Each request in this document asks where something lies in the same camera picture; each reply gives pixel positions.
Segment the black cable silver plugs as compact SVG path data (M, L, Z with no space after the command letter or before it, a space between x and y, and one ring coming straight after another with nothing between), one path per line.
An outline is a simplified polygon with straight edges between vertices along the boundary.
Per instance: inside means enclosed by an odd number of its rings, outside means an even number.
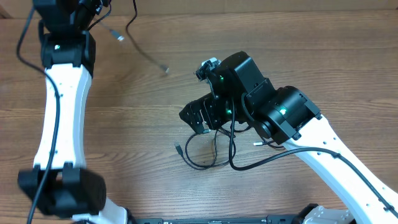
M216 130L216 133L215 133L215 136L214 136L214 145L215 145L215 146L214 146L214 150L215 150L215 156L214 156L214 159L213 159L213 163L210 164L210 165L197 165L198 170L207 170L207 169L210 169L210 168L212 168L212 167L221 167L221 166L226 166L226 165L230 164L231 161L233 160L233 158L234 158L235 155L236 155L236 145L235 145L235 143L234 143L234 138L236 137L235 134L236 134L236 133L243 133L243 132L245 132L245 131L248 131L249 129L251 129L251 126L248 126L248 127L247 127L246 129L244 129L244 130L234 130L234 133L233 133L234 136L233 136L233 137L231 137L231 132L228 131L228 130L226 130L225 128L220 127L219 129L217 129L217 130ZM220 132L221 134L224 134L225 136L229 137L229 138L232 140L232 144L233 144L233 154L232 154L232 156L231 156L231 159L228 159L226 162L222 162L222 163L220 163L220 164L215 164L215 162L216 162L216 160L217 160L217 155L218 155L218 151L217 151L217 148L216 148L216 146L217 146L217 143L216 143L216 140L217 140L217 132ZM254 146L269 146L269 147L271 147L271 148L273 148L273 149L277 149L277 150L282 150L282 149L284 148L284 146L273 145L274 141L267 141L267 140L266 140L265 138L263 138L263 137L261 137L261 139L262 139L262 141L254 142L253 145L254 145Z

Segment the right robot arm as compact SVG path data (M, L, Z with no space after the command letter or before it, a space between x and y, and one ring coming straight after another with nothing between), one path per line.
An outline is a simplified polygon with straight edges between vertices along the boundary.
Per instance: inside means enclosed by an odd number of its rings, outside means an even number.
M309 97L293 86L274 88L246 52L211 58L196 71L209 94L179 116L197 134L246 123L257 134L296 155L334 191L345 210L306 210L298 223L396 223L397 193L379 180L343 143Z

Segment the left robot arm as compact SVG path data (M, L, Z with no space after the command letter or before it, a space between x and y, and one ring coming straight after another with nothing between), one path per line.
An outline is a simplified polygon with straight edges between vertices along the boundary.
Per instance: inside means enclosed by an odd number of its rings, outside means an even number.
M38 13L41 66L45 76L44 125L33 166L17 183L31 210L73 223L132 223L129 210L106 195L102 176L86 166L85 107L93 79L96 42L91 28L101 20L104 0L34 0Z

